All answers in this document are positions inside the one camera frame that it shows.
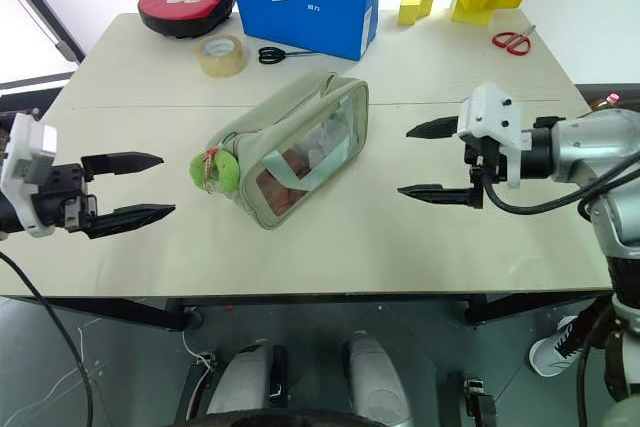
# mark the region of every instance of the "red case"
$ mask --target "red case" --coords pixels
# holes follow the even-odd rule
[[[198,37],[231,14],[235,0],[139,0],[142,22],[172,37]]]

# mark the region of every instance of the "packing tape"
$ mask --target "packing tape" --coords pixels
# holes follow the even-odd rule
[[[204,73],[211,77],[231,77],[247,65],[242,42],[233,35],[211,35],[200,40],[196,44],[196,58]]]

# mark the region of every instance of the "green plush toy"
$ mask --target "green plush toy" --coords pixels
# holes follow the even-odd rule
[[[228,150],[209,149],[193,158],[189,174],[196,187],[208,193],[217,190],[228,194],[238,187],[240,165]]]

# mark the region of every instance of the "gray floor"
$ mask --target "gray floor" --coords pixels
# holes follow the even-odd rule
[[[463,373],[485,381],[497,398],[499,425],[569,426],[575,414],[575,366],[543,379],[525,358],[529,345],[554,330],[578,305],[521,315],[473,329],[460,322],[463,304],[446,301],[234,306],[201,309],[205,322],[187,340],[229,359],[258,338],[285,345],[294,406],[348,410],[342,343],[354,330],[375,334],[387,349],[412,403],[416,426],[473,425],[460,420],[452,386]],[[96,397],[96,427],[158,427],[175,415],[188,366],[179,334],[62,312],[79,345]],[[602,382],[604,358],[595,351],[587,372],[592,425],[612,401]],[[0,427],[81,426],[85,404],[77,373],[42,399],[72,370],[62,340],[39,306],[0,298]]]

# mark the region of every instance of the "foot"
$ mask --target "foot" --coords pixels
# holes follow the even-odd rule
[[[529,350],[531,368],[542,377],[554,377],[573,364],[582,352],[582,340],[573,331],[575,316],[564,317],[555,334],[537,341]]]

